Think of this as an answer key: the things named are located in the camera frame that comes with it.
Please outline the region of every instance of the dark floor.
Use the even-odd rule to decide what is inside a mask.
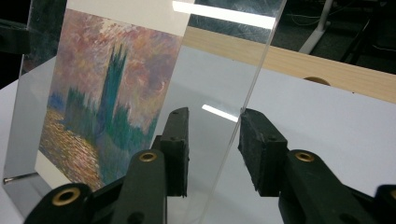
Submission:
[[[370,12],[370,8],[365,5],[367,1],[369,0],[334,0],[334,6],[328,19],[331,25],[311,54],[320,58],[340,61],[354,36],[367,20]],[[196,0],[195,2],[203,5],[224,5],[218,0]],[[262,5],[268,5],[271,2],[276,1],[264,0],[258,3],[251,0],[227,0],[226,3],[236,7],[238,10],[255,13],[260,8],[264,8]],[[0,8],[0,19],[27,22],[30,0],[11,1],[10,3],[13,3],[13,5],[10,5],[8,8]],[[288,0],[271,45],[282,49],[298,51],[305,40],[315,30],[318,24],[318,17],[323,9],[323,3],[324,0]],[[219,26],[213,26],[213,22],[211,21],[202,22],[199,18],[194,17],[191,17],[190,25],[200,28],[206,26],[204,28],[208,30],[219,29]],[[224,27],[229,28],[232,26],[221,26],[222,32],[235,33],[234,28],[226,30]],[[251,31],[253,31],[250,33],[254,37],[256,30]],[[396,74],[396,59],[394,57],[377,58],[361,56],[357,65]],[[0,52],[0,89],[18,78],[20,67],[21,55]]]

